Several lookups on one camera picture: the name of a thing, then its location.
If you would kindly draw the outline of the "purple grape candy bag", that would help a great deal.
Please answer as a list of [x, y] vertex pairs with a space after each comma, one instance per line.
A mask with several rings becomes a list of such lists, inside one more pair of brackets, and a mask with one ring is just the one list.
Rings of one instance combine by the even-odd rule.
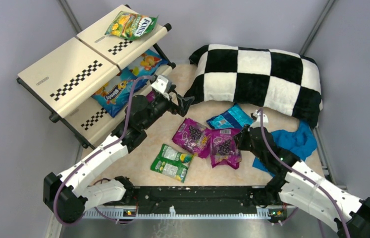
[[211, 130], [206, 126], [185, 118], [174, 134], [172, 141], [182, 149], [200, 158], [207, 158], [210, 154]]
[[152, 101], [154, 101], [156, 95], [155, 95], [155, 92], [154, 91], [151, 91], [149, 94], [146, 95], [146, 98], [148, 100], [149, 103], [151, 103]]
[[238, 169], [242, 155], [237, 148], [234, 136], [240, 132], [238, 128], [212, 129], [210, 131], [210, 161], [211, 167], [228, 165]]

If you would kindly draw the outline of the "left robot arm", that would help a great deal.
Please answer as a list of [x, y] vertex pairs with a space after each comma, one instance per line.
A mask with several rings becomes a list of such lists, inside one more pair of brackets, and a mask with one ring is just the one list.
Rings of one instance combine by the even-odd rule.
[[144, 95], [129, 95], [124, 120], [101, 145], [71, 168], [44, 178], [44, 203], [58, 222], [75, 225], [89, 209], [111, 202], [128, 206], [135, 201], [134, 185], [125, 176], [96, 185], [91, 182], [136, 149], [147, 138], [146, 130], [165, 112], [184, 117], [195, 99], [177, 94], [170, 83], [154, 82], [151, 88], [156, 95], [152, 102]]

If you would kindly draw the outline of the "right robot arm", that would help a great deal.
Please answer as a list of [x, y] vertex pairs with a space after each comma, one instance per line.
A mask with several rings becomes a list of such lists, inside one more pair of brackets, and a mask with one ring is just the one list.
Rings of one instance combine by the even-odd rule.
[[296, 206], [340, 238], [370, 238], [370, 197], [351, 195], [320, 176], [297, 155], [278, 146], [264, 127], [246, 125], [234, 141], [273, 174], [265, 186], [269, 199]]

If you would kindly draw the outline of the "blue mint candy bag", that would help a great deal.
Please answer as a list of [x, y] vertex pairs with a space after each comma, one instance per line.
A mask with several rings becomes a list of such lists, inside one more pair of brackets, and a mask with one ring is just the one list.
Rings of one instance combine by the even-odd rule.
[[245, 125], [251, 125], [254, 120], [235, 103], [225, 112], [214, 116], [206, 121], [212, 129], [237, 128], [242, 129]]

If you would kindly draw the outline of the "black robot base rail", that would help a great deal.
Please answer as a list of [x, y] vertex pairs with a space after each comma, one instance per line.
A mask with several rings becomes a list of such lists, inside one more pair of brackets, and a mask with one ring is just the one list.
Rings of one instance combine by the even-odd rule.
[[152, 219], [265, 219], [284, 221], [289, 206], [262, 186], [141, 186], [120, 201], [85, 212], [85, 218], [120, 222]]

